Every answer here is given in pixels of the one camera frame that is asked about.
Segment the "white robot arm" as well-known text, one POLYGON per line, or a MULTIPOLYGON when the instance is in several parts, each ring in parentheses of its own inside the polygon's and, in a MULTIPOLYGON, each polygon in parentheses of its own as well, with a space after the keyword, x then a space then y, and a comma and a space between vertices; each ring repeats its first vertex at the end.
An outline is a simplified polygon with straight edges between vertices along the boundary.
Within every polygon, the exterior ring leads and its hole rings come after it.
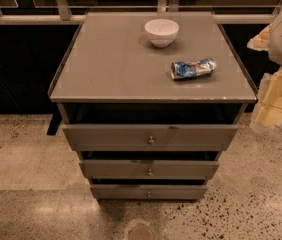
POLYGON ((280 66, 274 74, 265 73, 260 81, 250 128, 261 133, 282 125, 282 10, 271 24, 249 40, 247 47, 267 51, 269 59, 280 66))

